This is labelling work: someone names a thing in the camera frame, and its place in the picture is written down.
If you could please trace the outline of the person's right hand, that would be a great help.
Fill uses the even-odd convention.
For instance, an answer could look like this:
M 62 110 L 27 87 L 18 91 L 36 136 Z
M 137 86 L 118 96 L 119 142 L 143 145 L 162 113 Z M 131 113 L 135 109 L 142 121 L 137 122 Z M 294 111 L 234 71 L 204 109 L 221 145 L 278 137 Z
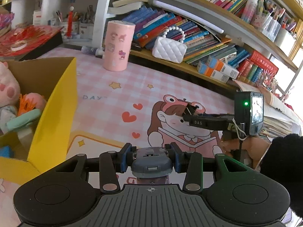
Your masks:
M 238 150 L 239 142 L 240 141 L 238 139 L 223 141 L 221 143 L 222 150 L 225 154 L 232 157 L 231 150 Z M 257 168 L 257 165 L 261 161 L 270 145 L 270 142 L 267 142 L 257 136 L 250 136 L 242 141 L 242 150 L 247 151 L 249 157 L 252 159 L 253 169 Z

